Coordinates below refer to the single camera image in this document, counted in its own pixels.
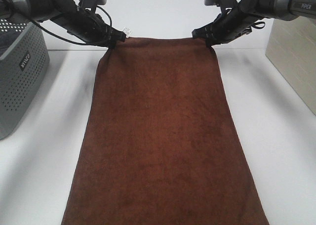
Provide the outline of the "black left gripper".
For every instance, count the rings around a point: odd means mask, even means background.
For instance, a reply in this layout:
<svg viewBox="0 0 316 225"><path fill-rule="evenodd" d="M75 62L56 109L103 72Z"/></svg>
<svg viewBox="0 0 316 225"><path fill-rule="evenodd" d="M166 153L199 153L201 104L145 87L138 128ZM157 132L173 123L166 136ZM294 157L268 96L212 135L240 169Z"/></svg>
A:
<svg viewBox="0 0 316 225"><path fill-rule="evenodd" d="M115 47L118 41L125 42L123 31L112 29L102 18L76 4L64 5L59 12L50 20L87 44Z"/></svg>

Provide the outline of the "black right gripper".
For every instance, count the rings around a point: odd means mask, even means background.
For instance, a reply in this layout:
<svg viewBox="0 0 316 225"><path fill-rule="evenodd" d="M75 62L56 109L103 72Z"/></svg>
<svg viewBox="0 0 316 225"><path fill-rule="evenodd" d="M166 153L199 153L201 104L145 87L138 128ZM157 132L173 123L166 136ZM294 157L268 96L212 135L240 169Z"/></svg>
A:
<svg viewBox="0 0 316 225"><path fill-rule="evenodd" d="M252 28L263 29L263 17L244 13L236 6L230 11L221 13L209 26L203 26L192 31L192 38L205 40L207 47L229 43L243 35L250 34Z"/></svg>

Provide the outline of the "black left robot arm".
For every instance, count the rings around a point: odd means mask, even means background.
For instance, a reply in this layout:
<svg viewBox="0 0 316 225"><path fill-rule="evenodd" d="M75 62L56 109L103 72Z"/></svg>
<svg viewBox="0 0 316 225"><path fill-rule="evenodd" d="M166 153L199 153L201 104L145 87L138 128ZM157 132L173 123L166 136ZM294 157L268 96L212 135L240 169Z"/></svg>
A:
<svg viewBox="0 0 316 225"><path fill-rule="evenodd" d="M81 40L80 45L114 48L126 34L106 24L96 9L106 0L0 0L0 17L11 23L50 20Z"/></svg>

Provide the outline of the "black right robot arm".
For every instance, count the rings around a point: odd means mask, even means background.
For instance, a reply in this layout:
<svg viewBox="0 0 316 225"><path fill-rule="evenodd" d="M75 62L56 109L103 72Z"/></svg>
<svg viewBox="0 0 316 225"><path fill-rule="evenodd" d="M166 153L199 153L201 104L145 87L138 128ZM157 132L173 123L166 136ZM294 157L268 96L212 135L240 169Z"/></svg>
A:
<svg viewBox="0 0 316 225"><path fill-rule="evenodd" d="M265 18L292 21L299 16L316 17L316 0L204 0L204 4L221 9L213 22L192 31L193 38L204 39L208 47L264 28Z"/></svg>

